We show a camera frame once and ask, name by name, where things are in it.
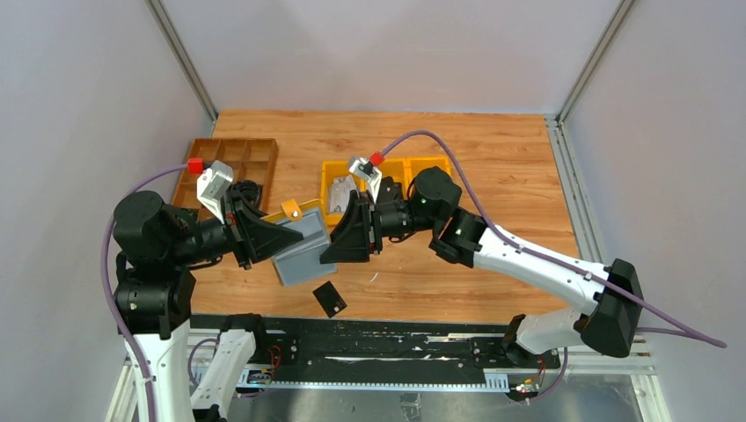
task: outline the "wood grain surface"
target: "wood grain surface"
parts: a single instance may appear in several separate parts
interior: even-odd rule
[[[451,147],[496,222],[531,242],[577,255],[539,115],[225,110],[213,136],[277,140],[271,213],[283,200],[318,198],[322,161],[367,156],[419,128],[435,132]],[[417,136],[389,156],[441,155],[435,142]],[[461,206],[475,211],[466,192]],[[384,240],[383,252],[371,262],[340,264],[336,274],[295,287],[283,287],[269,261],[244,271],[226,256],[220,265],[195,272],[193,311],[325,317],[311,291],[326,280],[347,302],[339,313],[344,318],[506,323],[516,314],[565,306],[508,276],[448,264],[435,256],[428,242],[424,232],[402,244]]]

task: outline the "white backdrop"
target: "white backdrop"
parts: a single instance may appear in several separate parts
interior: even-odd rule
[[[142,1],[4,2],[0,57],[0,418],[99,422],[125,355],[106,220],[208,123]]]
[[[618,0],[165,0],[222,108],[555,113]]]
[[[744,17],[739,0],[638,2],[567,123],[609,258],[730,344],[647,336],[676,422],[746,413]]]

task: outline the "red cable clip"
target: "red cable clip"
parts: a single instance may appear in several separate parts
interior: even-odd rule
[[[380,152],[376,151],[376,152],[373,153],[372,156],[370,156],[370,158],[368,159],[368,161],[370,161],[371,164],[373,164],[373,165],[375,165],[377,167],[380,163],[382,163],[383,161],[385,161],[385,158],[384,158],[384,156],[381,155]]]
[[[205,171],[205,160],[201,158],[189,158],[186,161],[186,169],[192,174],[202,174]]]

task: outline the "yellow divided container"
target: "yellow divided container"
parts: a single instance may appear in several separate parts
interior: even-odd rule
[[[407,158],[386,158],[378,166],[384,177],[391,176],[394,182],[401,184],[401,189],[406,198],[406,189],[420,171],[427,168],[438,166],[450,175],[450,160],[447,156],[413,156]],[[325,213],[327,226],[335,226],[342,219],[343,214],[329,214],[327,201],[329,198],[329,186],[336,178],[343,178],[349,175],[347,161],[324,161],[321,163],[321,205]],[[355,184],[361,191],[365,190],[365,182],[358,177],[353,176]]]

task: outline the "yellow tag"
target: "yellow tag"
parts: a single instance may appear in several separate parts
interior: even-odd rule
[[[301,211],[296,200],[286,200],[280,204],[280,208],[282,208],[282,212],[285,213],[288,220],[292,222],[297,222],[303,218],[303,211]]]

